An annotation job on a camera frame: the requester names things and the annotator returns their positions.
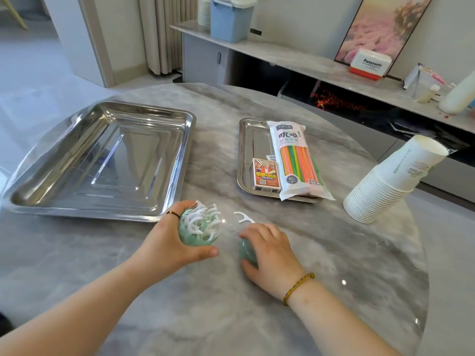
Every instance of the tray rim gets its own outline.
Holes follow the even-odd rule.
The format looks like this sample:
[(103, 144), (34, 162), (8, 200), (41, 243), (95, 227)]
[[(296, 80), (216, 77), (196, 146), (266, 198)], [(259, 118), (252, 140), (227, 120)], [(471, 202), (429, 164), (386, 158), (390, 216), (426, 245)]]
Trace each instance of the tray rim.
[[(279, 194), (276, 193), (271, 193), (271, 192), (265, 192), (265, 191), (257, 191), (257, 190), (251, 190), (249, 187), (247, 187), (244, 184), (243, 181), (243, 168), (244, 168), (244, 139), (245, 139), (245, 124), (246, 121), (257, 121), (257, 122), (266, 122), (260, 119), (253, 119), (251, 117), (245, 117), (244, 119), (241, 119), (239, 121), (239, 149), (238, 149), (238, 185), (240, 186), (241, 189), (244, 191), (256, 195), (256, 196), (265, 196), (265, 197), (273, 197), (273, 198), (278, 198), (280, 200)], [(308, 198), (308, 197), (299, 197), (299, 196), (294, 196), (294, 197), (289, 197), (287, 200), (293, 200), (293, 201), (299, 201), (299, 202), (305, 202), (305, 203), (319, 203), (321, 202), (322, 198), (321, 197), (315, 197), (315, 198)]]
[[(46, 216), (66, 216), (66, 217), (78, 217), (78, 218), (93, 218), (93, 219), (107, 219), (107, 220), (121, 220), (121, 221), (140, 221), (140, 222), (157, 222), (159, 221), (164, 214), (160, 215), (155, 215), (155, 216), (150, 216), (150, 215), (132, 215), (132, 214), (127, 214), (127, 213), (121, 213), (121, 212), (116, 212), (116, 211), (97, 211), (97, 210), (80, 210), (80, 209), (69, 209), (69, 208), (61, 208), (61, 207), (40, 207), (40, 206), (24, 206), (24, 205), (19, 205), (13, 202), (11, 199), (15, 191), (19, 188), (19, 186), (22, 184), (22, 181), (28, 177), (29, 173), (34, 172), (35, 169), (38, 168), (39, 165), (41, 165), (42, 161), (49, 157), (51, 155), (52, 150), (65, 138), (67, 137), (71, 132), (73, 132), (74, 128), (80, 123), (82, 119), (87, 117), (89, 113), (96, 107), (100, 107), (101, 105), (107, 105), (107, 104), (119, 104), (119, 105), (128, 105), (128, 106), (136, 106), (136, 107), (141, 107), (141, 108), (146, 108), (146, 109), (151, 109), (154, 111), (172, 111), (172, 112), (181, 112), (185, 113), (187, 116), (191, 117), (191, 122), (189, 126), (189, 132), (188, 136), (185, 142), (185, 147), (181, 148), (179, 150), (179, 153), (177, 155), (177, 162), (179, 163), (180, 166), (180, 172), (178, 173), (178, 176), (175, 176), (176, 170), (174, 168), (174, 171), (170, 177), (170, 180), (176, 180), (174, 183), (172, 189), (170, 190), (170, 187), (167, 189), (166, 196), (164, 199), (164, 206), (166, 208), (169, 208), (173, 203), (177, 202), (180, 200), (181, 197), (181, 190), (183, 187), (183, 182), (185, 179), (185, 173), (186, 173), (186, 168), (188, 165), (188, 158), (190, 156), (190, 151), (191, 151), (191, 137), (193, 130), (196, 125), (196, 116), (187, 110), (181, 110), (181, 109), (172, 109), (168, 107), (161, 107), (161, 106), (155, 106), (155, 105), (146, 105), (146, 104), (141, 104), (141, 103), (136, 103), (136, 102), (127, 102), (127, 101), (119, 101), (119, 100), (102, 100), (95, 102), (82, 110), (74, 113), (71, 116), (68, 116), (67, 119), (71, 119), (71, 125), (67, 127), (67, 129), (61, 133), (61, 135), (51, 143), (51, 147), (49, 147), (48, 151), (43, 153), (37, 160), (35, 160), (24, 172), (22, 172), (20, 175), (17, 176), (17, 179), (11, 184), (11, 186), (6, 190), (3, 194), (2, 201), (3, 201), (3, 206), (14, 213), (18, 214), (30, 214), (30, 215), (46, 215)], [(35, 146), (27, 153), (27, 155), (38, 145), (41, 143), (43, 137), (40, 139), (38, 143), (36, 143)], [(17, 166), (17, 170), (20, 169), (20, 167), (23, 164), (23, 161), (25, 158), (20, 162), (20, 164)]]

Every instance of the person's left hand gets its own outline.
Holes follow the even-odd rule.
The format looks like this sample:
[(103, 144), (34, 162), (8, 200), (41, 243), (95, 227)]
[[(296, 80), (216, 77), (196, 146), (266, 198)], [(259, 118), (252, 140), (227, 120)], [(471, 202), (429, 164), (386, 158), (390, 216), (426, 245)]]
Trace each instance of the person's left hand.
[[(169, 210), (181, 215), (193, 206), (194, 201), (174, 203)], [(189, 263), (218, 256), (213, 246), (186, 246), (178, 236), (178, 217), (163, 215), (148, 234), (140, 248), (130, 257), (124, 266), (139, 277), (144, 287), (167, 278)]]

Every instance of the blue storage box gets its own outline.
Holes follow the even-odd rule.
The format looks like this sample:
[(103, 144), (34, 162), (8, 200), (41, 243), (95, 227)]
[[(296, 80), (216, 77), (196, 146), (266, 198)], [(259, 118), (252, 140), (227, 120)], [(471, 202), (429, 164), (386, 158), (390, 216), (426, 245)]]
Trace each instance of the blue storage box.
[(239, 42), (249, 35), (257, 0), (211, 0), (211, 36)]

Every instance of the yellow chair leg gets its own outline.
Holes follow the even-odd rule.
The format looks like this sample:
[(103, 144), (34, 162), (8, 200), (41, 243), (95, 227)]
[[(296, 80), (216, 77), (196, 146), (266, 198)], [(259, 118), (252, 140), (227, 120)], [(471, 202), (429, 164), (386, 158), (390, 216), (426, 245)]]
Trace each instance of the yellow chair leg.
[(15, 8), (13, 7), (13, 5), (10, 3), (10, 0), (2, 0), (2, 2), (5, 4), (5, 6), (7, 7), (8, 11), (10, 11), (11, 15), (13, 16), (13, 18), (18, 21), (18, 23), (21, 25), (21, 27), (24, 28), (25, 30), (27, 30), (27, 29), (28, 29), (28, 26), (27, 26), (26, 23), (23, 21), (23, 19), (22, 19), (21, 16), (18, 14), (18, 12), (15, 10)]

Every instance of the stack of paper cups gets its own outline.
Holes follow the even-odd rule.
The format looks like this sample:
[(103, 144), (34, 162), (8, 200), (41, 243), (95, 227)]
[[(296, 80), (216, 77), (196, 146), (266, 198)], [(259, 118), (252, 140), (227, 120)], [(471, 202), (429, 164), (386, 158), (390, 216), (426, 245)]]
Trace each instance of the stack of paper cups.
[(198, 24), (201, 26), (211, 25), (211, 1), (198, 0)]
[(355, 220), (371, 223), (411, 192), (447, 155), (447, 148), (437, 141), (414, 136), (374, 167), (345, 198), (343, 207)]

